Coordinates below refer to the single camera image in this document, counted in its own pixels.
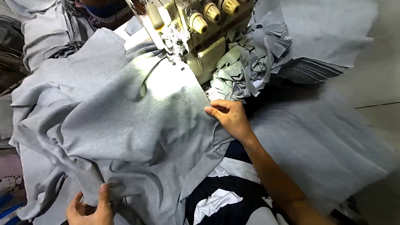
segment left hand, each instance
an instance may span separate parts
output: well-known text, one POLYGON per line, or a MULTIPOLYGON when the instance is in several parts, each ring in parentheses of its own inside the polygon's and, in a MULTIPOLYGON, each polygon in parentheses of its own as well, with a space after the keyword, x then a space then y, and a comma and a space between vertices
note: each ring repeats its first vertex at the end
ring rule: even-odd
POLYGON ((66 214, 69 225, 114 225, 112 210, 108 204, 110 188, 107 184, 100 186, 99 201, 93 214, 86 215, 88 205, 80 202, 82 197, 83 193, 80 191, 68 205, 66 214))

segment forearm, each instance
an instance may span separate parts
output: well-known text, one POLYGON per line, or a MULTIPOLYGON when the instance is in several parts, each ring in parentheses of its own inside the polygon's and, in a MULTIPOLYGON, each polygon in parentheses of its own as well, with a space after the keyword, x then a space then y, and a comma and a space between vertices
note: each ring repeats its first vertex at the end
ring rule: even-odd
POLYGON ((297 225, 333 225, 308 202, 296 183, 277 165, 261 146, 254 133, 240 140, 256 169, 261 184, 297 225))
POLYGON ((280 207, 284 208, 288 203, 306 199, 304 193, 275 163, 254 134, 241 143, 256 169, 261 184, 280 207))

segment cloth heap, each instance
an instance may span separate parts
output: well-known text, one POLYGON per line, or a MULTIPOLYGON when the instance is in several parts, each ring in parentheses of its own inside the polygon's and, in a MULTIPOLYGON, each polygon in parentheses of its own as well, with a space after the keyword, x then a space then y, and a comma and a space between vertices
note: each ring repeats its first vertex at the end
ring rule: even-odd
POLYGON ((182 224, 182 200, 221 161, 231 137, 204 112, 210 103, 188 65, 172 65, 155 46, 125 55, 123 44, 99 29, 13 92, 10 143, 52 164, 20 218, 40 215, 69 176, 90 205, 107 182, 112 199, 125 198, 146 224, 182 224))
POLYGON ((248 27, 245 34, 240 32, 235 42, 229 44, 230 50, 217 62, 206 92, 210 101, 245 102, 244 98, 257 96, 269 81, 271 71, 279 70, 287 62, 292 38, 286 35, 284 22, 270 23, 269 17, 267 14, 263 23, 248 27))

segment white fabric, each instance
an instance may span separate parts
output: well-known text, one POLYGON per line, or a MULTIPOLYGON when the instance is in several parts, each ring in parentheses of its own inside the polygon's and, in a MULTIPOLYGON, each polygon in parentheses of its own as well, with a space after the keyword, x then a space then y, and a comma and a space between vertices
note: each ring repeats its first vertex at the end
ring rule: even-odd
POLYGON ((281 225, 278 224, 271 210, 267 207, 256 209, 249 217, 246 225, 281 225))
POLYGON ((243 200, 235 192, 222 189, 216 190, 207 199, 199 201, 194 210, 193 225, 201 222, 205 216, 211 216, 216 213, 221 207, 228 204, 235 204, 243 200))
POLYGON ((279 213, 276 214, 276 221, 278 222, 279 225, 288 225, 283 216, 279 213))
POLYGON ((217 167, 208 175, 208 177, 241 177, 258 184, 261 184, 254 166, 240 160, 224 157, 217 167))
POLYGON ((271 208, 272 208, 272 198, 270 196, 268 197, 261 197, 271 208))

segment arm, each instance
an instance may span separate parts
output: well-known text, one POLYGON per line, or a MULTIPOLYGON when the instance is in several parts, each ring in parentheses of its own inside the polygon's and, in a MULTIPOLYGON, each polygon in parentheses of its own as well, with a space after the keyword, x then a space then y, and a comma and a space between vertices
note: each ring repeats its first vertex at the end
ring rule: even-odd
POLYGON ((213 107, 204 108, 205 112, 218 119, 228 133, 243 144, 262 185, 292 222, 297 225, 334 224, 312 207, 300 188, 261 146, 241 102, 216 100, 211 105, 213 107))

